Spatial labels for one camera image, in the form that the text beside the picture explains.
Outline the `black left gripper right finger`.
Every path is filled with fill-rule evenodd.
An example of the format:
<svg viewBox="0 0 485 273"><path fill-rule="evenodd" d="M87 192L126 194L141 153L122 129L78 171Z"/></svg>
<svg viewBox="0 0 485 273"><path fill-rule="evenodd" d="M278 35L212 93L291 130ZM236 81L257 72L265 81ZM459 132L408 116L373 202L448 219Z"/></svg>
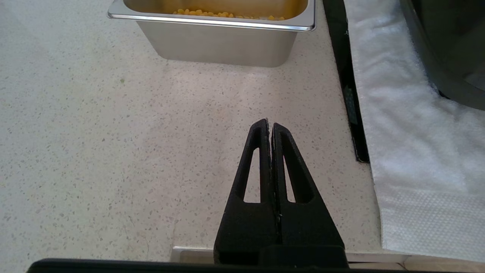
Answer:
<svg viewBox="0 0 485 273"><path fill-rule="evenodd" d="M272 128L272 181L278 242L271 262L287 267L346 267L345 245L291 132Z"/></svg>

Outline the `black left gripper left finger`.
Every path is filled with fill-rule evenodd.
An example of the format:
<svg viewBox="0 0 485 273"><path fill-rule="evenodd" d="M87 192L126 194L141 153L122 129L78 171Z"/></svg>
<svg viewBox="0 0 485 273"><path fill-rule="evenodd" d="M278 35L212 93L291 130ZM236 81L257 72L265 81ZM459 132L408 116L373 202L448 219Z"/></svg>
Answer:
<svg viewBox="0 0 485 273"><path fill-rule="evenodd" d="M244 197L255 150L259 150L260 201L249 203ZM275 189L269 122L261 119L247 135L214 243L215 264L257 265L260 251L277 244Z"/></svg>

